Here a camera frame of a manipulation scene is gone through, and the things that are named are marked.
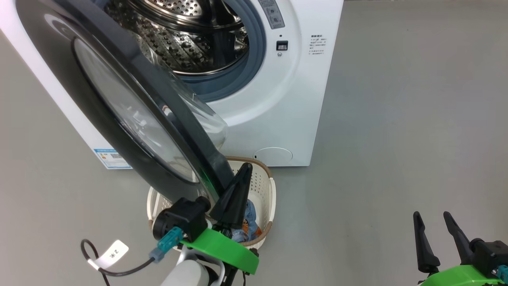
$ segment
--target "green plastic part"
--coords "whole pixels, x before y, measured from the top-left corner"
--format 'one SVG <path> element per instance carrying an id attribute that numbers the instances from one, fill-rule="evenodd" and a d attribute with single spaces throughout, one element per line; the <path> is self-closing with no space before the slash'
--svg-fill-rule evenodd
<path id="1" fill-rule="evenodd" d="M 459 265 L 427 278 L 422 286 L 483 286 L 504 284 L 499 279 L 486 278 L 473 265 Z"/>
<path id="2" fill-rule="evenodd" d="M 194 242 L 183 240 L 182 243 L 249 274 L 255 274 L 258 268 L 259 257 L 252 251 L 209 228 Z"/>

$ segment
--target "floor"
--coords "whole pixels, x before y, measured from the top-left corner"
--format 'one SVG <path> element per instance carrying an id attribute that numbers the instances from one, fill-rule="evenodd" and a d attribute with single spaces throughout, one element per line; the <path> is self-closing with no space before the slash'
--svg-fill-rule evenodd
<path id="1" fill-rule="evenodd" d="M 441 269 L 459 263 L 442 219 L 508 241 L 508 2 L 347 2 L 312 164 L 276 168 L 277 212 L 247 285 L 415 285 L 412 213 Z M 106 171 L 0 37 L 0 277 L 102 285 L 79 242 L 155 246 L 148 185 Z M 158 286 L 176 253 L 113 285 Z M 239 276 L 235 285 L 241 285 Z"/>

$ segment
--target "front-loading washing machine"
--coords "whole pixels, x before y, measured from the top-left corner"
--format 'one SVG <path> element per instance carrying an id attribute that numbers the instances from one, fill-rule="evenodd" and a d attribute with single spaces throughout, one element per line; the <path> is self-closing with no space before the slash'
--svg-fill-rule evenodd
<path id="1" fill-rule="evenodd" d="M 342 2 L 5 0 L 0 28 L 107 168 L 132 164 L 105 133 L 111 130 L 102 125 L 113 123 L 104 118 L 104 107 L 87 102 L 92 93 L 137 128 L 153 123 L 139 110 L 117 106 L 118 98 L 105 98 L 122 89 L 179 95 L 225 155 L 307 166 Z M 111 70 L 121 80 L 112 80 Z M 173 116 L 165 101 L 154 103 Z M 124 131 L 132 129 L 120 123 Z M 166 155 L 153 149 L 164 140 L 138 144 L 162 162 Z M 181 146 L 168 154 L 186 154 L 171 148 Z"/>

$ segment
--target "black cable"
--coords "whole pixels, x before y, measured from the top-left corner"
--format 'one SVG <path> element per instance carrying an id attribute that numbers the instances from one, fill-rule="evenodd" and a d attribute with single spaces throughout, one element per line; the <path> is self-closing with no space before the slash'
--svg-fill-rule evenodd
<path id="1" fill-rule="evenodd" d="M 93 254 L 95 255 L 96 259 L 99 258 L 99 253 L 97 252 L 97 249 L 95 248 L 93 243 L 91 241 L 89 241 L 88 239 L 83 239 L 81 241 L 81 253 L 85 257 L 85 259 L 87 261 L 90 259 L 90 256 L 88 255 L 88 253 L 86 253 L 85 244 L 88 244 L 92 248 Z M 126 276 L 126 275 L 140 271 L 141 269 L 147 267 L 154 260 L 155 260 L 155 258 L 150 258 L 149 260 L 147 260 L 145 263 L 141 264 L 140 266 L 133 268 L 131 270 L 123 271 L 123 272 L 111 272 L 111 271 L 108 271 L 108 270 L 102 269 L 102 268 L 99 268 L 97 270 L 102 274 L 102 277 L 104 278 L 104 282 L 106 283 L 106 286 L 110 286 L 106 275 L 113 276 L 113 277 Z"/>

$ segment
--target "teal connector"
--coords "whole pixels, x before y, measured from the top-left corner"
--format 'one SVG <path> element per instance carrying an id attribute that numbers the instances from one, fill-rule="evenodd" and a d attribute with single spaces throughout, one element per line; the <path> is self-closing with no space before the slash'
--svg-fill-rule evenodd
<path id="1" fill-rule="evenodd" d="M 497 278 L 499 280 L 502 280 L 505 284 L 508 284 L 508 266 L 501 265 L 497 268 L 496 273 Z"/>
<path id="2" fill-rule="evenodd" d="M 182 239 L 183 231 L 175 226 L 157 242 L 157 247 L 154 248 L 148 256 L 154 259 L 154 263 L 159 263 L 159 261 L 164 258 L 164 255 L 166 255 L 171 248 L 178 245 Z"/>

